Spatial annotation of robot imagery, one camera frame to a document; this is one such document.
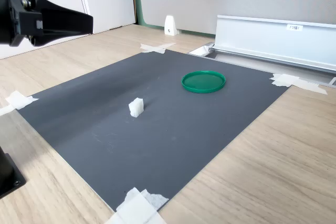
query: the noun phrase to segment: wooden table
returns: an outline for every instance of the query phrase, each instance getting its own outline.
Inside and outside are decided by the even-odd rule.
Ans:
[[[210,41],[131,25],[0,60],[0,106],[14,90],[32,95],[133,56],[140,43],[176,42],[169,49],[186,53]],[[336,89],[324,88],[289,88],[169,201],[164,220],[336,223]],[[27,179],[0,200],[1,224],[104,223],[113,214],[16,111],[0,116],[0,146]]]

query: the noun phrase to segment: green plastic lid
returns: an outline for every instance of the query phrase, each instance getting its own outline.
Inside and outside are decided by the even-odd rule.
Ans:
[[[196,71],[182,78],[183,87],[195,93],[211,93],[224,87],[225,76],[215,71]]]

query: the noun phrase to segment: small white block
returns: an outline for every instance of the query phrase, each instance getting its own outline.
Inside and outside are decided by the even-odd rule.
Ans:
[[[137,118],[143,112],[143,99],[136,98],[133,102],[128,104],[131,116]]]

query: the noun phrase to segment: gray mat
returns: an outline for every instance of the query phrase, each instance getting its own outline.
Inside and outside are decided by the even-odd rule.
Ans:
[[[196,70],[225,75],[209,94],[183,89]],[[116,209],[136,187],[173,198],[286,90],[271,74],[166,50],[141,53],[33,95],[19,113]],[[143,98],[144,112],[128,104]]]

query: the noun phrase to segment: white tape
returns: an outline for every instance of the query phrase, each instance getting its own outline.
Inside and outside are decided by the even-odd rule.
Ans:
[[[146,189],[141,192],[141,195],[155,208],[155,211],[168,201],[161,194],[150,194]]]
[[[276,74],[275,73],[273,74],[273,77],[270,78],[270,80],[273,80],[274,82],[272,82],[272,84],[276,86],[290,87],[291,85],[294,85],[298,88],[310,90],[310,91],[321,93],[321,94],[327,94],[326,90],[320,88],[318,84],[301,80],[297,76],[290,76],[288,74]]]
[[[152,46],[149,46],[149,45],[140,44],[141,45],[140,48],[144,49],[145,50],[144,52],[159,52],[161,54],[164,54],[166,48],[170,47],[174,44],[176,44],[176,43],[163,44],[163,45],[160,45],[160,46],[157,46],[157,47],[152,47]]]
[[[7,114],[15,109],[20,110],[37,100],[38,99],[33,98],[32,96],[25,97],[19,91],[15,90],[13,93],[10,94],[9,97],[6,98],[6,101],[9,103],[9,105],[0,109],[0,116]]]
[[[144,196],[155,202],[156,206],[153,206]],[[125,201],[117,207],[117,211],[106,224],[166,224],[157,209],[167,200],[161,195],[151,195],[147,190],[140,193],[136,188],[133,188],[127,193]]]

